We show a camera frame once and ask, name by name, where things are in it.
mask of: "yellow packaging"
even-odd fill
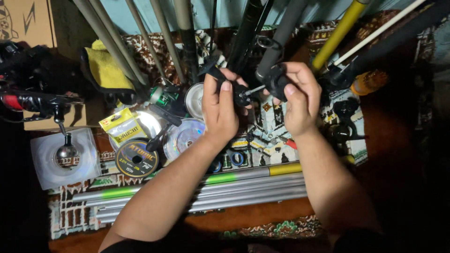
[[[99,121],[99,124],[112,137],[117,146],[130,139],[147,138],[147,135],[128,108]]]

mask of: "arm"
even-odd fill
[[[229,70],[222,69],[222,72],[229,80],[237,79],[244,84]],[[216,85],[212,76],[207,75],[202,98],[205,134],[131,198],[117,216],[99,252],[124,239],[162,239],[185,210],[213,159],[238,131],[232,86],[224,82],[217,95]]]
[[[318,219],[332,242],[352,228],[380,231],[365,190],[316,127],[321,88],[311,70],[304,63],[286,67],[295,85],[284,89],[288,99],[284,123],[297,144],[308,198]]]

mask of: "red handle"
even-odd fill
[[[297,144],[295,144],[295,141],[288,139],[288,141],[286,141],[286,145],[288,145],[289,147],[293,148],[293,149],[297,149]]]

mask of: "hand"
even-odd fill
[[[288,99],[284,126],[293,139],[317,130],[316,119],[319,113],[320,93],[322,88],[317,83],[311,70],[304,63],[287,62],[286,75],[294,82],[284,88]],[[274,98],[274,104],[280,100]]]
[[[226,68],[220,71],[228,80],[236,80],[240,85],[248,87],[242,77]],[[239,127],[238,116],[234,112],[233,87],[229,81],[225,81],[220,87],[220,94],[216,93],[217,82],[209,74],[205,77],[203,84],[202,113],[206,124],[205,135],[211,141],[224,146],[236,135]],[[248,115],[247,109],[251,105],[242,108],[242,114]]]

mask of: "left hand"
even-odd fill
[[[226,68],[221,68],[220,71],[228,80],[236,80],[239,84],[248,87],[242,77],[239,77],[236,73]],[[216,80],[207,74],[203,84],[202,98],[202,113],[206,124],[205,135],[208,136],[210,141],[225,147],[236,136],[239,128],[239,119],[234,112],[233,86],[231,83],[225,81],[220,87],[219,95],[216,93],[216,89]],[[242,108],[242,113],[248,115],[247,109],[250,108],[252,108],[251,105]]]

